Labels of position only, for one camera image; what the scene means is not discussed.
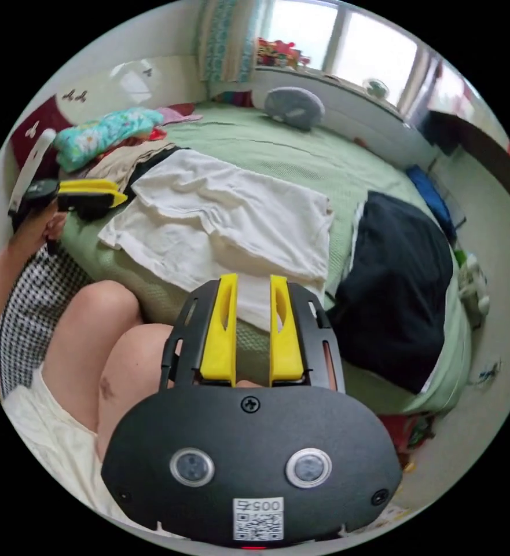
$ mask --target person's leg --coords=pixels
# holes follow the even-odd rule
[[[97,454],[101,462],[122,417],[158,392],[162,351],[171,331],[172,327],[166,324],[144,324],[126,332],[114,346],[100,379]],[[237,386],[259,385],[240,381]]]
[[[75,295],[54,330],[43,379],[56,401],[93,432],[108,356],[119,338],[140,324],[136,297],[117,282],[101,281]]]

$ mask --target white shorts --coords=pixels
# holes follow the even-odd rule
[[[101,514],[150,530],[127,518],[108,492],[100,476],[96,434],[54,399],[42,378],[42,366],[34,372],[31,387],[15,388],[3,401],[3,407],[27,448],[66,490]],[[181,538],[160,527],[158,533]]]

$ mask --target qr code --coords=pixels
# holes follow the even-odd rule
[[[234,499],[234,540],[276,541],[284,538],[284,499]]]

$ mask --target gray pillow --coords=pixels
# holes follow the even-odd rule
[[[324,104],[310,91],[298,87],[279,87],[270,91],[265,112],[273,119],[309,131],[322,122]]]

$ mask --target black and white checkered cushion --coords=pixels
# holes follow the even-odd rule
[[[0,318],[0,396],[31,385],[54,328],[73,296],[92,279],[62,248],[44,246],[22,271]]]

